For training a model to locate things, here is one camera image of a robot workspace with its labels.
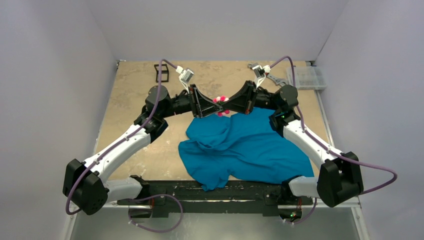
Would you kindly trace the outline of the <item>blue t-shirt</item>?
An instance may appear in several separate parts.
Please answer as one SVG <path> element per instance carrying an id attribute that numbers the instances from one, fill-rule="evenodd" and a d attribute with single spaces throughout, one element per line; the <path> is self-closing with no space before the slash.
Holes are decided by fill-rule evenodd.
<path id="1" fill-rule="evenodd" d="M 272 110 L 255 108 L 245 115 L 209 115 L 192 120 L 179 156 L 188 174 L 204 191 L 223 188 L 233 176 L 242 181 L 280 184 L 294 177 L 313 177 L 307 155 L 272 130 Z"/>

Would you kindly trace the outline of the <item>clear plastic organizer box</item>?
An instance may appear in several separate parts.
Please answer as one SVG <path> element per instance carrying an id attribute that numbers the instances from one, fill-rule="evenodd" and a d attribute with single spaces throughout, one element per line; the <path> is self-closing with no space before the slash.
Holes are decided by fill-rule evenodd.
<path id="1" fill-rule="evenodd" d="M 287 83 L 295 86 L 298 90 L 324 90 L 327 82 L 322 71 L 317 66 L 294 66 L 295 80 L 293 81 L 292 68 L 286 68 Z"/>

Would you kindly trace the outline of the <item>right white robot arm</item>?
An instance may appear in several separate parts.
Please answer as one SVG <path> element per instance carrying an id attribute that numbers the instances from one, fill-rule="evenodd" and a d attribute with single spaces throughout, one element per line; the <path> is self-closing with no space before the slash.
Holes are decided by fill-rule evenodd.
<path id="1" fill-rule="evenodd" d="M 335 207 L 364 191 L 358 157 L 333 148 L 304 123 L 298 106 L 298 90 L 284 85 L 275 93 L 246 81 L 242 89 L 230 98 L 215 99 L 225 112 L 250 114 L 254 107 L 274 110 L 269 123 L 276 133 L 298 147 L 319 168 L 318 177 L 296 175 L 281 183 L 280 196 L 288 204 L 300 197 L 321 199 Z"/>

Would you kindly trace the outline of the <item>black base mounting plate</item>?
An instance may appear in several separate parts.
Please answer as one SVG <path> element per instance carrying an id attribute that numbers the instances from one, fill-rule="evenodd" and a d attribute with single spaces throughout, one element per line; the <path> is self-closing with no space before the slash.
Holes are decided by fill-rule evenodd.
<path id="1" fill-rule="evenodd" d="M 296 219 L 302 209 L 313 206 L 311 197 L 289 197 L 279 184 L 230 180 L 223 188 L 204 191 L 195 180 L 149 180 L 135 200 L 122 199 L 117 204 L 132 208 L 146 207 L 145 217 L 166 218 L 170 213 L 261 214 L 264 217 Z"/>

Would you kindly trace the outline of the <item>red handled adjustable wrench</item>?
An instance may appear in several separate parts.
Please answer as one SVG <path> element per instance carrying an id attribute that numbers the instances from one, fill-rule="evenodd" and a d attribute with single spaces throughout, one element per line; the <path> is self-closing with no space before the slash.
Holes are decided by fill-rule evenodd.
<path id="1" fill-rule="evenodd" d="M 247 67 L 249 69 L 251 69 L 250 68 L 251 64 L 254 64 L 255 65 L 255 64 L 258 64 L 258 63 L 248 63 L 247 64 Z M 276 76 L 271 75 L 270 73 L 267 75 L 266 78 L 267 79 L 270 79 L 276 86 L 281 86 L 282 87 L 283 85 L 286 84 L 286 80 L 284 78 L 278 78 Z"/>

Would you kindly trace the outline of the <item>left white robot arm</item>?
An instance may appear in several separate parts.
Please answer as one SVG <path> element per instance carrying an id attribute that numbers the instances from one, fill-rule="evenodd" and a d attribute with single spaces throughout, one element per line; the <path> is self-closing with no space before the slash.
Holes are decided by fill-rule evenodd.
<path id="1" fill-rule="evenodd" d="M 132 200 L 138 205 L 146 203 L 148 185 L 140 176 L 110 180 L 112 173 L 165 131 L 167 117 L 187 112 L 193 112 L 195 117 L 221 113 L 228 100 L 225 96 L 208 98 L 193 84 L 174 97 L 162 85 L 152 87 L 141 114 L 120 137 L 97 154 L 67 164 L 62 189 L 66 213 L 74 215 L 82 211 L 92 215 L 104 204 L 120 200 Z"/>

